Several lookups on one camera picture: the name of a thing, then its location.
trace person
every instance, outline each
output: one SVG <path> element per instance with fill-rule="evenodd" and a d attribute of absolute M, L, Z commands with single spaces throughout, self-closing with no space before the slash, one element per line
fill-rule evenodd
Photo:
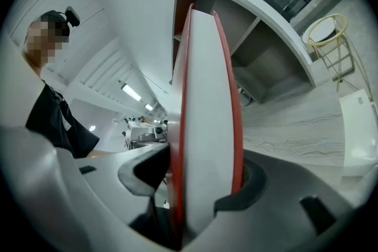
<path fill-rule="evenodd" d="M 41 78 L 42 68 L 68 42 L 70 28 L 65 17 L 56 11 L 42 14 L 27 31 L 22 56 Z M 99 138 L 72 115 L 62 94 L 45 83 L 28 117 L 26 128 L 45 136 L 55 147 L 69 150 L 74 158 L 102 155 L 93 151 Z"/>

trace white wall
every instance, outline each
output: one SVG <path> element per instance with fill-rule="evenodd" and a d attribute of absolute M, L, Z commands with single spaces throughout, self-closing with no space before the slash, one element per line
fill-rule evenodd
<path fill-rule="evenodd" d="M 124 50 L 169 110 L 175 0 L 101 0 Z"/>
<path fill-rule="evenodd" d="M 126 131 L 127 124 L 123 117 L 133 117 L 130 112 L 126 116 L 123 113 L 117 113 L 112 110 L 104 109 L 74 99 L 70 105 L 72 115 L 85 127 L 96 126 L 93 134 L 100 138 L 96 145 L 96 150 L 108 152 L 119 152 L 125 150 L 125 137 L 122 132 Z"/>

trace curved white counter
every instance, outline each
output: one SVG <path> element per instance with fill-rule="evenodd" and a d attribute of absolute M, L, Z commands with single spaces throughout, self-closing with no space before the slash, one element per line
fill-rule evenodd
<path fill-rule="evenodd" d="M 317 72 L 315 64 L 312 62 L 303 45 L 299 35 L 294 31 L 290 24 L 264 0 L 232 0 L 244 7 L 253 15 L 266 23 L 290 48 L 298 61 L 303 66 L 312 86 L 323 83 L 321 75 L 323 71 Z"/>

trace black shirt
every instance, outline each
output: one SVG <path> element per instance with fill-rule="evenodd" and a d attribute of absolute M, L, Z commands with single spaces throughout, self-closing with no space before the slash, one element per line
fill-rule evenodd
<path fill-rule="evenodd" d="M 74 158 L 84 158 L 99 138 L 71 114 L 60 93 L 45 84 L 26 123 L 29 130 L 44 135 L 55 147 L 69 150 Z"/>

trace marble floor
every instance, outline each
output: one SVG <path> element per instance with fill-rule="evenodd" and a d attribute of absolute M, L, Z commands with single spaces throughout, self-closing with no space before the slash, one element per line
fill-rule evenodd
<path fill-rule="evenodd" d="M 291 84 L 263 104 L 242 108 L 244 148 L 298 163 L 325 182 L 339 184 L 344 124 L 336 84 L 314 89 L 298 79 Z"/>

